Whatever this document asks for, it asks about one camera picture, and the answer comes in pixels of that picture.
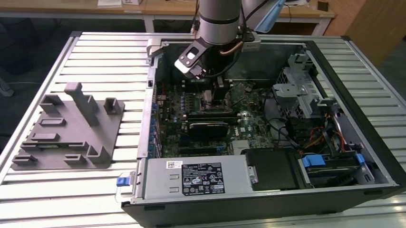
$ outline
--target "metal bracket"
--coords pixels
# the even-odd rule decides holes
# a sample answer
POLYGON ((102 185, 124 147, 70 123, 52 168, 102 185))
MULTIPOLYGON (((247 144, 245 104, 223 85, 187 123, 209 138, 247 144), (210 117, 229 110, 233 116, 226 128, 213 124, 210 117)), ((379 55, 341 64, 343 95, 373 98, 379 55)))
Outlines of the metal bracket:
POLYGON ((150 58, 154 58, 163 52, 162 50, 162 39, 151 38, 147 41, 147 55, 150 58))

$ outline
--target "aluminum extrusion table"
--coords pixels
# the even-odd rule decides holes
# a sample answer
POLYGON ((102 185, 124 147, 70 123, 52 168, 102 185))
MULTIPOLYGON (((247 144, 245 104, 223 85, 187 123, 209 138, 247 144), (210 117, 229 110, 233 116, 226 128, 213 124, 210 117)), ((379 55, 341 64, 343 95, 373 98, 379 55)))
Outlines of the aluminum extrusion table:
MULTIPOLYGON (((116 177, 136 168, 136 154, 147 75, 147 40, 190 38, 188 34, 76 33, 56 59, 34 102, 0 156, 0 227, 139 227, 116 201, 116 177), (12 157, 40 114, 44 94, 63 100, 67 82, 82 82, 84 94, 96 100, 116 97, 126 102, 114 151, 104 170, 15 171, 12 157)), ((301 36, 262 39, 309 40, 301 36)), ((339 78, 406 168, 406 102, 351 41, 311 37, 339 78)), ((326 83, 321 82, 331 95, 326 83)), ((120 197, 131 198, 131 187, 120 197)), ((192 227, 405 227, 406 196, 370 201, 343 213, 205 224, 192 227)))

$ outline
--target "warning label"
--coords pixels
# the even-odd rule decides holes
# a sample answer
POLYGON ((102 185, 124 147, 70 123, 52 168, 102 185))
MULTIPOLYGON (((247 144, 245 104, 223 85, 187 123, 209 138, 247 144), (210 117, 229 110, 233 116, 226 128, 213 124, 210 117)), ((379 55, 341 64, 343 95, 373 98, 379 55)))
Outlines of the warning label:
POLYGON ((186 196, 226 193, 222 163, 182 165, 182 180, 186 196))

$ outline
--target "floor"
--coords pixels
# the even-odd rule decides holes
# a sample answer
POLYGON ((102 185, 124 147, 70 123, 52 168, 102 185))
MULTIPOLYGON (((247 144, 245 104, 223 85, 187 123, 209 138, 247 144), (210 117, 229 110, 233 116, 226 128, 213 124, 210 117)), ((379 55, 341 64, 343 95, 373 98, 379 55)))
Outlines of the floor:
MULTIPOLYGON (((38 34, 43 40, 42 44, 28 49, 34 69, 20 75, 11 75, 0 67, 0 77, 8 83, 31 82, 35 84, 11 84, 15 91, 12 97, 0 96, 0 151, 3 150, 8 137, 22 120, 39 86, 58 58, 68 36, 74 30, 79 31, 110 31, 110 32, 144 32, 142 20, 79 20, 63 19, 55 23, 52 19, 32 19, 38 34)), ((188 32, 190 21, 155 21, 156 32, 188 32)), ((406 42, 402 41, 379 67, 389 82, 406 98, 406 42)))

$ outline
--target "blue tab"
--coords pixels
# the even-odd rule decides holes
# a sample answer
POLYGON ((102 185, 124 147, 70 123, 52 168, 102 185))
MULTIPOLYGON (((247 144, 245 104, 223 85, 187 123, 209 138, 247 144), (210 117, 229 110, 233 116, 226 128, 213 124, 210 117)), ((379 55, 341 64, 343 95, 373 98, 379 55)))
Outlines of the blue tab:
POLYGON ((148 145, 148 151, 152 152, 155 149, 155 146, 152 144, 148 145))
POLYGON ((307 155, 302 158, 302 162, 305 167, 326 165, 323 156, 318 154, 307 155))
POLYGON ((116 186, 118 187, 130 186, 130 177, 119 177, 116 179, 116 186))
POLYGON ((303 162, 305 168, 307 168, 310 166, 310 162, 309 162, 309 159, 306 157, 302 158, 302 162, 303 162))
POLYGON ((359 165, 366 163, 366 159, 363 158, 362 154, 359 154, 359 153, 357 154, 357 159, 358 159, 359 165))

